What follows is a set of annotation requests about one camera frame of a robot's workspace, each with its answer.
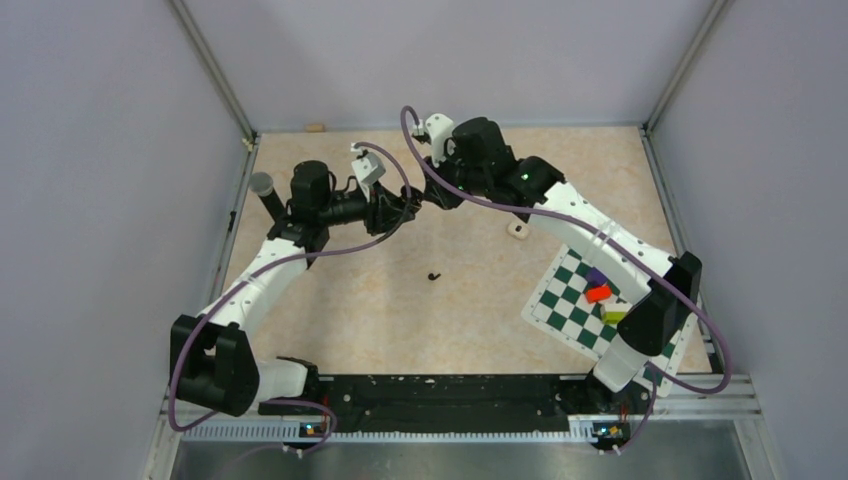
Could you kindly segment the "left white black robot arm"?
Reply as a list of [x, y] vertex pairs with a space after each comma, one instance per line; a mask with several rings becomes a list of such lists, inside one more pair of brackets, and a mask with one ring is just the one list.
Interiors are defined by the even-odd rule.
[[240, 416], [272, 399], [297, 413], [319, 404], [314, 365], [291, 357], [256, 360], [252, 338], [291, 283], [329, 255], [329, 230], [360, 222], [377, 241], [414, 219], [423, 194], [408, 181], [393, 193], [371, 153], [352, 163], [354, 188], [340, 190], [328, 165], [307, 160], [293, 169], [291, 196], [281, 201], [272, 179], [260, 172], [251, 189], [274, 221], [258, 253], [223, 294], [196, 315], [181, 315], [171, 328], [169, 402], [182, 400], [213, 412]]

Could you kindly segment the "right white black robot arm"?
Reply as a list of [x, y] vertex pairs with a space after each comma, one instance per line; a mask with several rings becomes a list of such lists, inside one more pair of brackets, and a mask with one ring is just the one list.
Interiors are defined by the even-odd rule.
[[632, 304], [589, 373], [586, 397], [594, 409], [614, 411], [626, 400], [626, 386], [680, 326], [703, 314], [697, 256], [674, 257], [643, 242], [586, 201], [547, 161], [516, 159], [494, 121], [477, 117], [455, 124], [434, 114], [416, 121], [405, 139], [431, 148], [429, 156], [416, 159], [433, 202], [453, 209], [469, 201], [545, 229], [599, 267]]

